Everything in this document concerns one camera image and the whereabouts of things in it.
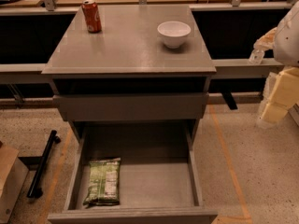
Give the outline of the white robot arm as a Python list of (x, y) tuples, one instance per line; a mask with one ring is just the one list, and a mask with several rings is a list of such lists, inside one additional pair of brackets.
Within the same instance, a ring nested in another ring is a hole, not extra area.
[(287, 15), (253, 45), (250, 62), (260, 64), (263, 54), (273, 50), (274, 59), (284, 65), (278, 74), (266, 80), (264, 100), (260, 106), (258, 125), (273, 127), (299, 101), (299, 2)]

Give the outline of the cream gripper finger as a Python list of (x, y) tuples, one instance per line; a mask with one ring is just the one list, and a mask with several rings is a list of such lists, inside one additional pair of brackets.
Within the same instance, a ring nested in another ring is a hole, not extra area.
[(299, 68), (288, 67), (279, 72), (269, 102), (290, 109), (299, 101)]
[(262, 101), (258, 110), (257, 123), (259, 125), (276, 125), (287, 115), (288, 110)]

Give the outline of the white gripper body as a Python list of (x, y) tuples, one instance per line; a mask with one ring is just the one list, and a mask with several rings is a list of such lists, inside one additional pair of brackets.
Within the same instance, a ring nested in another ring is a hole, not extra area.
[(277, 28), (273, 28), (268, 31), (265, 35), (262, 35), (253, 45), (254, 49), (259, 49), (263, 51), (270, 50), (274, 47), (275, 33)]

